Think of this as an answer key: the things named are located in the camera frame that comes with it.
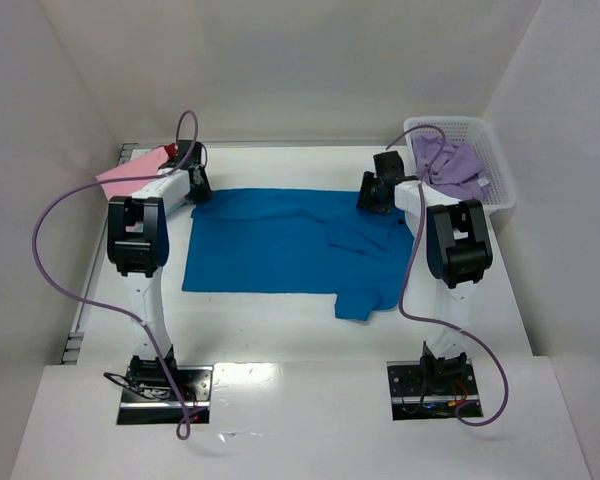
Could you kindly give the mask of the pink folded t shirt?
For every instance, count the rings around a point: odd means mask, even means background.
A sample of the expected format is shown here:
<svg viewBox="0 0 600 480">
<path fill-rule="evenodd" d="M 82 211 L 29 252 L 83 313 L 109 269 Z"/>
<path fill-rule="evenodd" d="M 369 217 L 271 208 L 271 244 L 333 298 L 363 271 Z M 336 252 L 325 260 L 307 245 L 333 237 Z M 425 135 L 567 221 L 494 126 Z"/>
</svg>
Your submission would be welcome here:
<svg viewBox="0 0 600 480">
<path fill-rule="evenodd" d="M 158 175 L 159 168 L 170 159 L 164 146 L 147 151 L 96 177 L 107 200 L 131 196 L 149 183 L 147 177 Z"/>
</svg>

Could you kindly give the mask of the teal folded t shirt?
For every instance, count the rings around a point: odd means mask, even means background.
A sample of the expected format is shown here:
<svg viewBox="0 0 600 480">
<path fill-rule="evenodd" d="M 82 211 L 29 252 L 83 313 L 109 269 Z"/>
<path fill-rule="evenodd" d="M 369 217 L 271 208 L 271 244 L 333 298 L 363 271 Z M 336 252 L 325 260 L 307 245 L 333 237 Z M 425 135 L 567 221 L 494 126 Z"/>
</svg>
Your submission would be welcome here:
<svg viewBox="0 0 600 480">
<path fill-rule="evenodd" d="M 182 200 L 180 202 L 175 203 L 174 205 L 170 206 L 167 210 L 166 210 L 166 215 L 170 216 L 172 215 L 174 212 L 178 211 L 180 208 L 182 207 L 186 207 L 188 206 L 190 203 L 186 200 Z"/>
</svg>

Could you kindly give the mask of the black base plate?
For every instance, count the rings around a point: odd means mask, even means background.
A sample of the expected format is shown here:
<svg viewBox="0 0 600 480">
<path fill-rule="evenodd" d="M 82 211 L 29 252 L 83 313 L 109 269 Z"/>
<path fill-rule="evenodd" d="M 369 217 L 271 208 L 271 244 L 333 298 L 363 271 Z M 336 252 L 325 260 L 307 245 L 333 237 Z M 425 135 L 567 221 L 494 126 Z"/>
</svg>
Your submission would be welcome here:
<svg viewBox="0 0 600 480">
<path fill-rule="evenodd" d="M 394 421 L 453 419 L 457 407 L 463 418 L 483 417 L 471 363 L 462 373 L 424 380 L 418 362 L 388 362 L 387 377 Z"/>
<path fill-rule="evenodd" d="M 213 379 L 212 366 L 184 367 L 175 376 L 192 424 L 208 424 Z M 118 425 L 177 424 L 183 415 L 180 402 L 164 378 L 140 380 L 105 372 L 105 378 L 122 389 Z"/>
</svg>

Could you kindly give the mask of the dark red folded t shirt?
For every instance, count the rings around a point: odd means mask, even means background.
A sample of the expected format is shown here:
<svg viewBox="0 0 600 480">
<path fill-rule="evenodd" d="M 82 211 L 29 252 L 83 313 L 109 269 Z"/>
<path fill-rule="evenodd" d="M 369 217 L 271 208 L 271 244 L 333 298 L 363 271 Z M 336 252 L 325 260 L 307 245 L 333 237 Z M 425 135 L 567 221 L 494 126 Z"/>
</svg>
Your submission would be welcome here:
<svg viewBox="0 0 600 480">
<path fill-rule="evenodd" d="M 164 149 L 164 151 L 170 159 L 176 158 L 178 156 L 178 147 L 175 143 L 162 145 L 162 148 Z"/>
</svg>

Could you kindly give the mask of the white plastic basket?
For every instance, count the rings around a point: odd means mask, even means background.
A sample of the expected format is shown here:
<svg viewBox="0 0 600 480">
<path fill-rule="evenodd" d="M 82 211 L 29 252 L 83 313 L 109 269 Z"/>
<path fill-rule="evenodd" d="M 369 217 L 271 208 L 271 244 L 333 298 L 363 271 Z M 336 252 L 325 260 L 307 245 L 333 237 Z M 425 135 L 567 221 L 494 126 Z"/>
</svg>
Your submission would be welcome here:
<svg viewBox="0 0 600 480">
<path fill-rule="evenodd" d="M 479 117 L 419 116 L 403 122 L 403 129 L 433 125 L 440 128 L 449 141 L 464 142 L 482 161 L 489 180 L 489 191 L 483 201 L 485 212 L 508 210 L 515 206 L 517 191 L 508 162 L 491 124 Z"/>
</svg>

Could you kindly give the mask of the blue t shirt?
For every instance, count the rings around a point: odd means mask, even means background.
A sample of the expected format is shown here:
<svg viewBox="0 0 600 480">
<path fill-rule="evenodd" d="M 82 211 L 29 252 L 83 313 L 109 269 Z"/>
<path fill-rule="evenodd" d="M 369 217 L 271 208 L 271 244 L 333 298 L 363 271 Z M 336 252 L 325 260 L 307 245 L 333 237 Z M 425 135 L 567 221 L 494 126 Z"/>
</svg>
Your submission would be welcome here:
<svg viewBox="0 0 600 480">
<path fill-rule="evenodd" d="M 353 191 L 227 189 L 191 214 L 182 288 L 333 294 L 338 319 L 396 307 L 414 237 L 403 214 L 356 208 Z"/>
</svg>

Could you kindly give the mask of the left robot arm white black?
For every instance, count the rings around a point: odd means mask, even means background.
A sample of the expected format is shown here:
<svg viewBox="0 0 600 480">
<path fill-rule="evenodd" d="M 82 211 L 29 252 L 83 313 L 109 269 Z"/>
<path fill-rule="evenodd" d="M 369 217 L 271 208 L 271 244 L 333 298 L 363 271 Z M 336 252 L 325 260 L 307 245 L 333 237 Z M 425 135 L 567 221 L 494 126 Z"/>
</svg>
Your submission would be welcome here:
<svg viewBox="0 0 600 480">
<path fill-rule="evenodd" d="M 168 376 L 179 372 L 167 333 L 162 273 L 170 243 L 167 216 L 187 203 L 211 198 L 206 147 L 179 140 L 159 147 L 103 175 L 125 180 L 105 188 L 108 199 L 107 256 L 128 290 L 135 323 L 134 353 L 126 383 L 169 391 Z"/>
</svg>

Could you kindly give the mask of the lavender t shirt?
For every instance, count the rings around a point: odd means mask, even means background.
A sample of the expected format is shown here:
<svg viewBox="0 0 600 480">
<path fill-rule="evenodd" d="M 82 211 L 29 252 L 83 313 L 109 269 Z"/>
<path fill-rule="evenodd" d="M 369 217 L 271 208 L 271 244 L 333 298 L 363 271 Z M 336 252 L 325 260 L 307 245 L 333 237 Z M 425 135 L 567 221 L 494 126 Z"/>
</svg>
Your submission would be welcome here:
<svg viewBox="0 0 600 480">
<path fill-rule="evenodd" d="M 425 134 L 412 140 L 412 150 L 417 175 L 435 190 L 460 200 L 487 198 L 490 180 L 468 143 Z"/>
</svg>

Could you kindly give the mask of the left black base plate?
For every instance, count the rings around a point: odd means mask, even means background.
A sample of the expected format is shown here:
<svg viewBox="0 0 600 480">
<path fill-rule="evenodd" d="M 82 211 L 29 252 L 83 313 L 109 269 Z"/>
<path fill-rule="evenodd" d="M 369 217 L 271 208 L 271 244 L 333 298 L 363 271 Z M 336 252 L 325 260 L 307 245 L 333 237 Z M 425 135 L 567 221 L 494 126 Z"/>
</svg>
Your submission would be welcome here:
<svg viewBox="0 0 600 480">
<path fill-rule="evenodd" d="M 184 367 L 175 376 L 192 424 L 208 424 L 213 379 L 212 366 Z M 118 425 L 177 424 L 183 415 L 180 402 L 164 378 L 140 380 L 105 372 L 105 378 L 122 389 Z"/>
</svg>

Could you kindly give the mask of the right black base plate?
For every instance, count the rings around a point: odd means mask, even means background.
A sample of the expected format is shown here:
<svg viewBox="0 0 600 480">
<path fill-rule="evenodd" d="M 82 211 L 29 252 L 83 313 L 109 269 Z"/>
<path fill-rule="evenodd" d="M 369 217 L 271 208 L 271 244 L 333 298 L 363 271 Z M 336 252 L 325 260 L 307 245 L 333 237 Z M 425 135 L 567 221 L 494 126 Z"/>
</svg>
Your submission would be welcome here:
<svg viewBox="0 0 600 480">
<path fill-rule="evenodd" d="M 462 373 L 424 380 L 418 362 L 388 362 L 387 377 L 394 421 L 453 419 L 457 407 L 463 418 L 483 417 L 471 363 Z"/>
</svg>

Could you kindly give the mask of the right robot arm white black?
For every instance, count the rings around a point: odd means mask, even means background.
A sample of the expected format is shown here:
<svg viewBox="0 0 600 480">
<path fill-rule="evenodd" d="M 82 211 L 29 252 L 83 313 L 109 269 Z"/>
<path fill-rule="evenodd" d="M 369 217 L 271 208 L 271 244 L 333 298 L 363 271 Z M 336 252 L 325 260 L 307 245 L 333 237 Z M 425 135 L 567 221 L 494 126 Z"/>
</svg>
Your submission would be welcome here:
<svg viewBox="0 0 600 480">
<path fill-rule="evenodd" d="M 421 246 L 425 248 L 429 272 L 436 280 L 435 317 L 399 310 L 409 320 L 431 326 L 432 335 L 423 342 L 420 359 L 422 389 L 439 392 L 466 371 L 467 355 L 459 347 L 466 333 L 469 306 L 493 253 L 482 203 L 459 200 L 405 174 L 398 152 L 374 156 L 373 172 L 363 174 L 357 207 L 387 214 L 392 206 L 418 219 L 415 242 L 407 269 L 411 270 Z"/>
</svg>

